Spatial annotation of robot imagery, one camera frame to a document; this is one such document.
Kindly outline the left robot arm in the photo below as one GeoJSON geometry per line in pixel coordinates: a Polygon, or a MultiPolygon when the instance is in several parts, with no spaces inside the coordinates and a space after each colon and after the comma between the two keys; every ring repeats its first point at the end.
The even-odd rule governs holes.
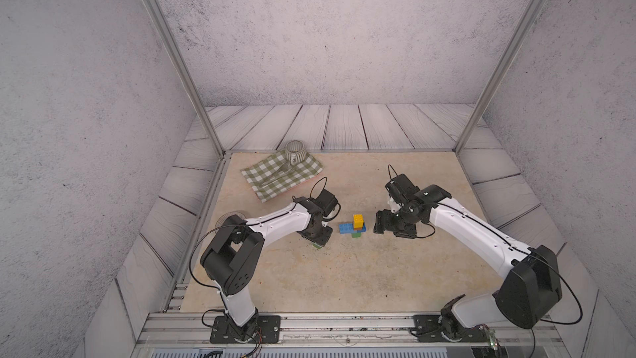
{"type": "Polygon", "coordinates": [[[333,232],[328,223],[340,208],[334,197],[300,197],[268,215],[226,219],[202,253],[200,265],[220,290],[225,314],[235,326],[242,328],[258,316],[248,285],[263,250],[291,234],[324,246],[333,232]]]}

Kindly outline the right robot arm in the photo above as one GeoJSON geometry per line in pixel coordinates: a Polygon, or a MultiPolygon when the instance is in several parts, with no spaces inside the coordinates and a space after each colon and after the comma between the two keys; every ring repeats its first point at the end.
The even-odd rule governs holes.
{"type": "Polygon", "coordinates": [[[377,212],[374,233],[389,231],[414,239],[418,222],[433,225],[480,256],[503,280],[493,292],[472,298],[460,295],[442,308],[440,323],[449,339],[502,321],[531,329],[561,300],[557,258],[548,247],[533,248],[505,235],[437,185],[419,189],[392,181],[385,188],[390,207],[377,212]]]}

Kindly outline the light blue long lego brick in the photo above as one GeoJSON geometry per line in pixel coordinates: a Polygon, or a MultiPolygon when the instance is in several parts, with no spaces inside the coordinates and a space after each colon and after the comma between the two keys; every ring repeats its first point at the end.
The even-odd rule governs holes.
{"type": "Polygon", "coordinates": [[[360,229],[354,228],[353,223],[339,224],[339,232],[341,235],[352,235],[366,232],[366,225],[363,225],[360,229]]]}

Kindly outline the yellow lego brick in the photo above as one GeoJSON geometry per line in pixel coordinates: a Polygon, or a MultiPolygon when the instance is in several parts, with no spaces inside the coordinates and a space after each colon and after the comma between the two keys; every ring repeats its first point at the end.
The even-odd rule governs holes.
{"type": "Polygon", "coordinates": [[[355,214],[353,216],[353,229],[355,231],[362,231],[364,229],[364,217],[362,214],[355,214]]]}

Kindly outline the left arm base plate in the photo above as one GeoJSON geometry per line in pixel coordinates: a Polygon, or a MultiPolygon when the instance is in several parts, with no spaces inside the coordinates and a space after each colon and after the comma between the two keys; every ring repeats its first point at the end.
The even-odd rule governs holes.
{"type": "Polygon", "coordinates": [[[258,341],[263,344],[279,342],[282,318],[278,315],[260,315],[256,313],[243,326],[239,326],[227,314],[215,318],[211,326],[210,343],[237,344],[258,341]]]}

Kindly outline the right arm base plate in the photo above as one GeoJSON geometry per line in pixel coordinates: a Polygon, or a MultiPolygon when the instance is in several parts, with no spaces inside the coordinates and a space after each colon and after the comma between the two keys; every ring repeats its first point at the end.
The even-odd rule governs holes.
{"type": "Polygon", "coordinates": [[[488,342],[489,336],[483,327],[464,328],[461,325],[449,325],[439,314],[415,315],[414,325],[409,333],[418,342],[450,342],[450,343],[480,343],[488,342]]]}

